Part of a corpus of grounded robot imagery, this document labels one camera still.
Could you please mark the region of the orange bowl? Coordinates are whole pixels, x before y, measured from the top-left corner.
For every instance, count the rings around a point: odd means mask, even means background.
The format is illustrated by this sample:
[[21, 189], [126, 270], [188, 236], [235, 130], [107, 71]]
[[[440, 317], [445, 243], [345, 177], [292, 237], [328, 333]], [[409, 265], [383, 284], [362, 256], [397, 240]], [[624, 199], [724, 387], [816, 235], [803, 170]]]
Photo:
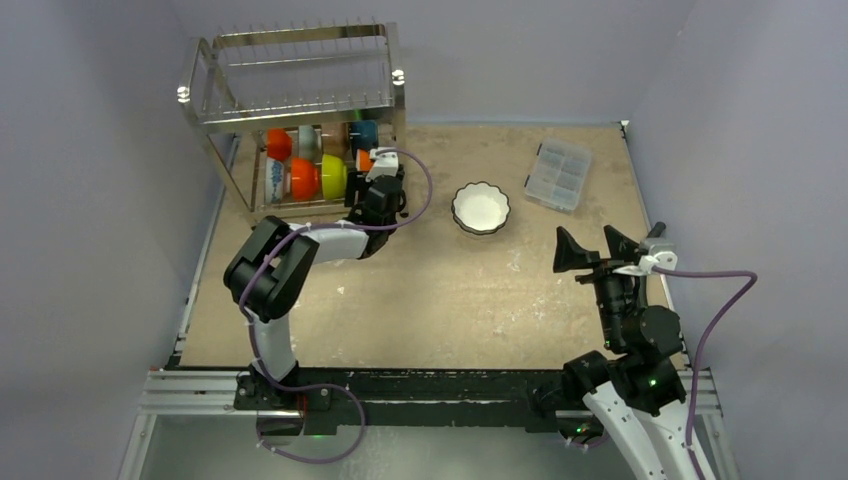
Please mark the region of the orange bowl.
[[374, 164], [370, 152], [364, 149], [358, 149], [356, 151], [354, 161], [356, 170], [359, 172], [369, 172]]

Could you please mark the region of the lime green bowl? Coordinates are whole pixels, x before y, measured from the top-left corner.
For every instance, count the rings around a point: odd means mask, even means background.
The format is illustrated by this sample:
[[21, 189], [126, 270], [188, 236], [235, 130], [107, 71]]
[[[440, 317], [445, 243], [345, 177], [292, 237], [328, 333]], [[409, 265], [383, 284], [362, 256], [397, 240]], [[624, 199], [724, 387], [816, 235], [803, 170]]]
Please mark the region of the lime green bowl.
[[324, 154], [321, 161], [321, 191], [325, 200], [343, 198], [347, 185], [347, 165], [338, 156]]

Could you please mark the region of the white fluted bowl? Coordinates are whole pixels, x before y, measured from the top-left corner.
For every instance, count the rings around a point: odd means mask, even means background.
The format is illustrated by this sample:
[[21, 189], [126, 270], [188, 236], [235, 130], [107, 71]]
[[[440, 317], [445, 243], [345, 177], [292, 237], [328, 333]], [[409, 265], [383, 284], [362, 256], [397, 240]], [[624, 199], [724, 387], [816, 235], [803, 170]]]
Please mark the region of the white fluted bowl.
[[475, 229], [488, 229], [507, 224], [511, 214], [509, 196], [497, 185], [485, 181], [468, 183], [459, 188], [451, 201], [454, 223], [462, 222]]
[[495, 225], [492, 228], [488, 228], [488, 229], [475, 229], [475, 228], [472, 228], [468, 225], [465, 225], [462, 222], [457, 222], [456, 226], [459, 228], [459, 230], [462, 232], [463, 235], [466, 235], [470, 238], [477, 239], [477, 238], [488, 238], [488, 237], [495, 235], [499, 231], [502, 231], [505, 228], [506, 224], [501, 223], [501, 224]]

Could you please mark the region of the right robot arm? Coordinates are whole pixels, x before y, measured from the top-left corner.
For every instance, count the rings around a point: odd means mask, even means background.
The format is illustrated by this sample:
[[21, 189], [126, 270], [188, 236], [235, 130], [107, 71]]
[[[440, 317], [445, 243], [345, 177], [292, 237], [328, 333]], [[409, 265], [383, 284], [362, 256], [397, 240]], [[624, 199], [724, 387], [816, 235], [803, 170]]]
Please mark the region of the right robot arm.
[[678, 256], [656, 224], [641, 241], [607, 225], [607, 258], [556, 230], [553, 270], [576, 272], [593, 287], [609, 359], [591, 351], [567, 362], [561, 392], [586, 406], [639, 479], [712, 479], [715, 476], [694, 432], [694, 395], [672, 362], [682, 352], [679, 316], [647, 300], [647, 279], [674, 270]]

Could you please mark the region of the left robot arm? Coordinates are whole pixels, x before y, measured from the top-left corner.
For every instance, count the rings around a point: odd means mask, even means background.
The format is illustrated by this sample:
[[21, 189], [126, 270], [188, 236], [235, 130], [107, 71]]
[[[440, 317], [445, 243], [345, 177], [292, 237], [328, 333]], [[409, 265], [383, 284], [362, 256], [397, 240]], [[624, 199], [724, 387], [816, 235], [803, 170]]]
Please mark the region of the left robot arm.
[[290, 336], [290, 312], [313, 266], [373, 256], [396, 231], [407, 206], [405, 171], [368, 179], [352, 176], [349, 214], [326, 224], [289, 224], [276, 216], [260, 221], [225, 269], [223, 282], [246, 317], [254, 359], [251, 375], [272, 408], [292, 405], [308, 388], [298, 383]]

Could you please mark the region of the metal two-tier dish rack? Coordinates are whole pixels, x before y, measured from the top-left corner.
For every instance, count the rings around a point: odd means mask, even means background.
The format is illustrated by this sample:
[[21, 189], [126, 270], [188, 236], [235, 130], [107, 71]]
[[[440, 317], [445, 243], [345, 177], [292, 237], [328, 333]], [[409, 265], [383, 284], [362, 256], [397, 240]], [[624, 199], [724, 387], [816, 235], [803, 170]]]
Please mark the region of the metal two-tier dish rack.
[[406, 73], [394, 22], [250, 26], [191, 40], [176, 88], [183, 115], [240, 214], [304, 218], [344, 212], [339, 200], [274, 199], [262, 183], [267, 133], [330, 127], [347, 140], [373, 121], [382, 145], [406, 142]]

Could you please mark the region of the teal blue bowl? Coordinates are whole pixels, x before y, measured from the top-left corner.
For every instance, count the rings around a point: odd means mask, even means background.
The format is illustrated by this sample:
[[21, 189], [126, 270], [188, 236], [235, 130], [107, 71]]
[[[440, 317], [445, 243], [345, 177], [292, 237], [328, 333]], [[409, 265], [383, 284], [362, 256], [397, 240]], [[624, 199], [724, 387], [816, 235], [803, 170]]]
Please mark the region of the teal blue bowl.
[[379, 147], [379, 127], [374, 120], [357, 120], [348, 124], [350, 148], [370, 151]]

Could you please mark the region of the red-orange bowl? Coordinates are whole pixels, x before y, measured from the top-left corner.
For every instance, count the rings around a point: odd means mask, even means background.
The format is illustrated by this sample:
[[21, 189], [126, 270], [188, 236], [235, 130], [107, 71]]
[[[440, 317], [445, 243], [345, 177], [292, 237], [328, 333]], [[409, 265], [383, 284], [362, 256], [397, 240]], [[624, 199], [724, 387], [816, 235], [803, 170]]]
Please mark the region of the red-orange bowl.
[[290, 160], [289, 177], [289, 191], [295, 201], [311, 201], [317, 195], [320, 189], [321, 174], [310, 160], [293, 157]]
[[267, 156], [279, 162], [289, 159], [292, 155], [293, 141], [287, 131], [283, 128], [270, 128], [266, 135]]

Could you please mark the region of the brown speckled bowl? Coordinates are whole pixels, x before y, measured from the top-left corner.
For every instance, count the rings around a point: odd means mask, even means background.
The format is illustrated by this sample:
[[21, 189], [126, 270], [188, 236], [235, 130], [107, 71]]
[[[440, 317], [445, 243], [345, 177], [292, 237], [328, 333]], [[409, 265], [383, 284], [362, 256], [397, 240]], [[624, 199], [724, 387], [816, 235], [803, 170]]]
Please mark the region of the brown speckled bowl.
[[349, 150], [349, 127], [347, 123], [325, 123], [320, 125], [323, 153], [343, 157]]

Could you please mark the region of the clear plastic organizer box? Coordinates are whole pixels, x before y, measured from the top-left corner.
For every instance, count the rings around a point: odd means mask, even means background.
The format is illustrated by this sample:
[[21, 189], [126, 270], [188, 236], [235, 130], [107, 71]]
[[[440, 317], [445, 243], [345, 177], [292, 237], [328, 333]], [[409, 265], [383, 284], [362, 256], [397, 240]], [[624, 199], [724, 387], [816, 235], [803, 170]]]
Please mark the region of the clear plastic organizer box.
[[524, 183], [525, 195], [547, 208], [573, 213], [592, 163], [591, 152], [554, 138], [543, 140]]

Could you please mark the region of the pale green bowl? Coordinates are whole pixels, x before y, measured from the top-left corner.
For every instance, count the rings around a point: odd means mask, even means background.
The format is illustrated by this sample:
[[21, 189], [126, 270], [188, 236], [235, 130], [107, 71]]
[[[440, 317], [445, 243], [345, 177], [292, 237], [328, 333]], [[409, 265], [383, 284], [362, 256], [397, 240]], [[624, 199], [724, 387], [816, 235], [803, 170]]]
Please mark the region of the pale green bowl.
[[298, 127], [298, 156], [313, 163], [318, 162], [322, 155], [320, 133], [311, 125]]

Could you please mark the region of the white blue floral bowl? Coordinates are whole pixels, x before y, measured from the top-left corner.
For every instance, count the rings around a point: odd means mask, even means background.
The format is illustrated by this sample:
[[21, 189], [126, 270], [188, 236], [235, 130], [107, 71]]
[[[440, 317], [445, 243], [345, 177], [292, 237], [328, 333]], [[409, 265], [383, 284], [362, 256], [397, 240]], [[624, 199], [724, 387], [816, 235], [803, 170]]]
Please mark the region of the white blue floral bowl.
[[264, 179], [265, 204], [281, 203], [285, 195], [285, 164], [271, 157], [267, 157]]

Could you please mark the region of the rear red-orange bowl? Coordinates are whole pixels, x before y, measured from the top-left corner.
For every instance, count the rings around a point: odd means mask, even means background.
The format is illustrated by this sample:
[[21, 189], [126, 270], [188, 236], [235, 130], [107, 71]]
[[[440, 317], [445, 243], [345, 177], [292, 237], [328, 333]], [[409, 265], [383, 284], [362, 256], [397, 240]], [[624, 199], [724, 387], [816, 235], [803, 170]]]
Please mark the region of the rear red-orange bowl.
[[292, 155], [293, 141], [287, 131], [283, 128], [270, 128], [266, 135], [267, 156], [279, 162], [289, 159]]

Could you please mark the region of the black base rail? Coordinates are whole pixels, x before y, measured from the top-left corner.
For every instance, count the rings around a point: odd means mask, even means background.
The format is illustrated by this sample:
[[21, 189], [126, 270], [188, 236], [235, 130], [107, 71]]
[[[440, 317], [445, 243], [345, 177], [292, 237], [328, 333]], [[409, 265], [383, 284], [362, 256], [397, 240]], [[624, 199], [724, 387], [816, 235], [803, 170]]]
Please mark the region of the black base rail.
[[592, 415], [564, 391], [559, 370], [371, 369], [298, 367], [304, 394], [258, 382], [251, 368], [237, 377], [237, 410], [295, 410], [307, 435], [340, 426], [520, 428], [528, 433], [591, 432]]

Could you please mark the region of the aluminium frame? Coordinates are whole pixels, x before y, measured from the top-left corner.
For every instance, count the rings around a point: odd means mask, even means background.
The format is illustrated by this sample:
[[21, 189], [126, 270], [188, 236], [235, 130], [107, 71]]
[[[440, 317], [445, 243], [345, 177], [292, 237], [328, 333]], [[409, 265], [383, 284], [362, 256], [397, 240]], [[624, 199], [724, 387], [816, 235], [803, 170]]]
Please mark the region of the aluminium frame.
[[[156, 369], [149, 371], [138, 401], [137, 417], [130, 446], [120, 468], [121, 479], [139, 479], [150, 436], [156, 421], [165, 417], [246, 416], [299, 417], [295, 410], [262, 412], [237, 410], [237, 377], [233, 369]], [[718, 479], [738, 479], [737, 462], [731, 451], [724, 416], [713, 375], [708, 370], [698, 374], [696, 412], [698, 438], [704, 445], [711, 467]]]

